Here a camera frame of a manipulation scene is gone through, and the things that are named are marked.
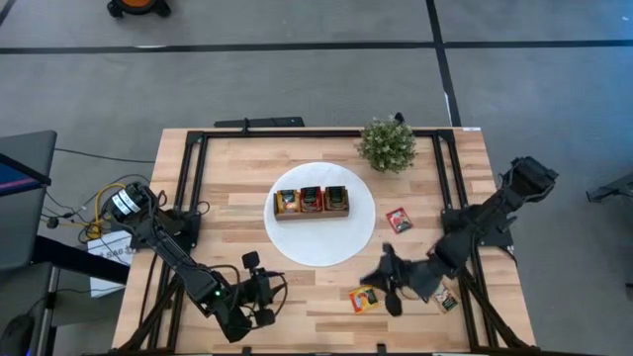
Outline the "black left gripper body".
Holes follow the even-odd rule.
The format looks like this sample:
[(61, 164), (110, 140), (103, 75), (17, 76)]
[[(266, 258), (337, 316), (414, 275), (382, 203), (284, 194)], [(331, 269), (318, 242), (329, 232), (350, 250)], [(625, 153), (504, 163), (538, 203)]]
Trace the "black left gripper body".
[(232, 287), (236, 292), (238, 305), (250, 309), (252, 316), (270, 314), (268, 306), (273, 303), (277, 294), (277, 288), (271, 286), (270, 280), (276, 276), (274, 271), (250, 269), (249, 278)]

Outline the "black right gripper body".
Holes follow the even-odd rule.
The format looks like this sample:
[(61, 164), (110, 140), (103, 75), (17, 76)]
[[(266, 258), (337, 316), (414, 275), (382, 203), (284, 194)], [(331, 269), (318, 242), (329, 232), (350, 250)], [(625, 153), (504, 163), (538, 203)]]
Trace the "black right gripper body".
[(404, 260), (395, 254), (384, 254), (376, 270), (362, 277), (362, 285), (390, 293), (408, 287), (420, 298), (429, 298), (438, 288), (444, 275), (444, 263), (432, 256), (426, 260)]

